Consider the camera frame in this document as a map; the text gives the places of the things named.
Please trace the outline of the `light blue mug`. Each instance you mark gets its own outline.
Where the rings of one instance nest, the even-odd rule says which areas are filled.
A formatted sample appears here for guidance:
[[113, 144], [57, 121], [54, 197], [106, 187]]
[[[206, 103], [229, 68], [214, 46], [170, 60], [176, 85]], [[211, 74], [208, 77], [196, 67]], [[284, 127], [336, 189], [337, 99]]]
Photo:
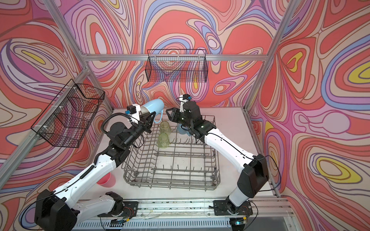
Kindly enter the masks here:
[[161, 123], [164, 110], [164, 102], [161, 99], [151, 100], [148, 103], [142, 105], [140, 108], [143, 114], [155, 112], [156, 113], [155, 117], [160, 115], [160, 119], [158, 121], [154, 119], [154, 122]]

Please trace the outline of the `green glass cup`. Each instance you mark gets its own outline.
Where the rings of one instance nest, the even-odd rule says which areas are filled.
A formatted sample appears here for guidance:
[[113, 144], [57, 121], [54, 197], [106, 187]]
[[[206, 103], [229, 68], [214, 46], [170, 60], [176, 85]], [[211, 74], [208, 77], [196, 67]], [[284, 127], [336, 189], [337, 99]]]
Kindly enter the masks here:
[[162, 121], [160, 123], [160, 134], [167, 134], [168, 136], [171, 135], [172, 133], [172, 129], [171, 129], [171, 126], [169, 124], [169, 122], [167, 121]]
[[158, 147], [161, 149], [168, 148], [170, 146], [169, 136], [166, 133], [161, 133], [158, 136]]

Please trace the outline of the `blue floral ceramic mug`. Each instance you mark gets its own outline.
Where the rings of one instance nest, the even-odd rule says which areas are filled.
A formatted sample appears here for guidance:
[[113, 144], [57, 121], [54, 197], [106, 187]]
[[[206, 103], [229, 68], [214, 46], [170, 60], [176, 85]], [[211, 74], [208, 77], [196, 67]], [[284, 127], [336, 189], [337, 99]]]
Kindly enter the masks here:
[[189, 129], [187, 127], [184, 127], [181, 124], [177, 125], [177, 132], [180, 133], [181, 135], [191, 136], [190, 132], [189, 132]]

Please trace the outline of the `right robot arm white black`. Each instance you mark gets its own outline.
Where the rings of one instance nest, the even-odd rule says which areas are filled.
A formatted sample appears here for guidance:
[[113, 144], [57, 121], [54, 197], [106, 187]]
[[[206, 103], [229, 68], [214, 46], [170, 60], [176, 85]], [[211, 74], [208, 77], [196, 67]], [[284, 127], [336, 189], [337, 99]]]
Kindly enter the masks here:
[[253, 155], [232, 142], [214, 123], [203, 118], [196, 102], [167, 109], [166, 114], [170, 121], [186, 127], [193, 137], [222, 154], [240, 173], [236, 188], [225, 200], [229, 206], [240, 207], [268, 182], [266, 157]]

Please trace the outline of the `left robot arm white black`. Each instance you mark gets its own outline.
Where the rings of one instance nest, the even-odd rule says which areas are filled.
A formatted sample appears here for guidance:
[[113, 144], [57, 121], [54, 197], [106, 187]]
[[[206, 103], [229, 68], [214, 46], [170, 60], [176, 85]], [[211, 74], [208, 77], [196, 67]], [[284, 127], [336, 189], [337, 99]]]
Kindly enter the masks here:
[[156, 112], [145, 113], [133, 118], [131, 127], [114, 123], [108, 131], [108, 147], [96, 155], [93, 163], [53, 191], [42, 191], [36, 200], [35, 223], [45, 231], [71, 231], [76, 224], [101, 214], [119, 217], [125, 208], [117, 193], [79, 202], [80, 198], [103, 177], [119, 167], [131, 152], [131, 147], [144, 132], [150, 133]]

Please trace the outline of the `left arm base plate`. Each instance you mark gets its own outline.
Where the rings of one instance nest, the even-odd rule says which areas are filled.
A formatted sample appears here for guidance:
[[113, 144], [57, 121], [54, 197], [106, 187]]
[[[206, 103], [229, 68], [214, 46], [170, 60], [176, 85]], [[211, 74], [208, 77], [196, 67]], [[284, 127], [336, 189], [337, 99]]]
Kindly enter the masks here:
[[123, 206], [119, 207], [118, 214], [103, 213], [98, 215], [100, 218], [133, 218], [137, 215], [138, 201], [123, 201]]

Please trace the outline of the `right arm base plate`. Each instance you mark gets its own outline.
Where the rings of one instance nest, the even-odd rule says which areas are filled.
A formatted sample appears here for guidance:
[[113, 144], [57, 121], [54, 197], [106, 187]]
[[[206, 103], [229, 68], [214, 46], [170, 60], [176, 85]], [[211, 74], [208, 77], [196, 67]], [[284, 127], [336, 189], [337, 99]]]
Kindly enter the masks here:
[[239, 207], [234, 206], [230, 201], [214, 200], [213, 205], [209, 209], [214, 211], [216, 216], [245, 216], [249, 217], [253, 214], [250, 201], [243, 202]]

